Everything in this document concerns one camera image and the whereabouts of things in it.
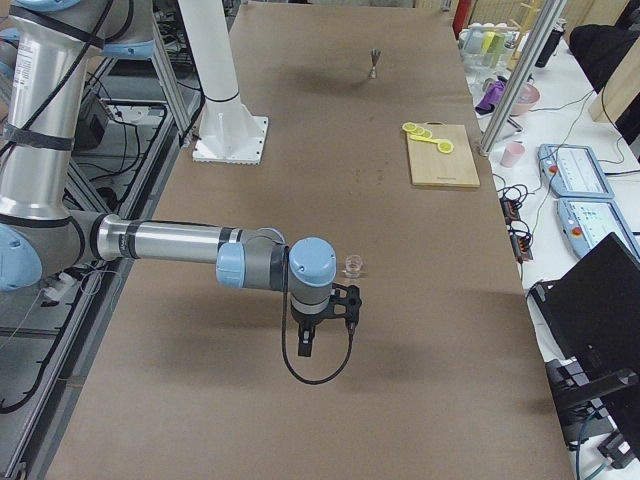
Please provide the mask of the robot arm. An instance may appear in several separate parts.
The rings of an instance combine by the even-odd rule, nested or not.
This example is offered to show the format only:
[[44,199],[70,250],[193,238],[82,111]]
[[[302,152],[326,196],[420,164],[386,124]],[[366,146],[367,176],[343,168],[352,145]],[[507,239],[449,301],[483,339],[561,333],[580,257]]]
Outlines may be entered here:
[[1,287],[24,288],[76,264],[118,258],[210,263],[234,288],[282,291],[309,356],[335,314],[336,258],[310,237],[288,246],[271,228],[241,230],[73,213],[63,203],[87,64],[155,50],[148,1],[15,1],[19,32],[1,150]]

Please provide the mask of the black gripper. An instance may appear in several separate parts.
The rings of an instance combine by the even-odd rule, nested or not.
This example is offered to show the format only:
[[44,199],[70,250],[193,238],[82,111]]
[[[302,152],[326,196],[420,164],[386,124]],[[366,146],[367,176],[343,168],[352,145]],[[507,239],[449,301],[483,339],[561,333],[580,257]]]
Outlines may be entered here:
[[293,319],[298,324],[298,355],[310,357],[313,349],[313,339],[316,327],[325,319],[323,312],[308,314],[297,309],[292,310]]

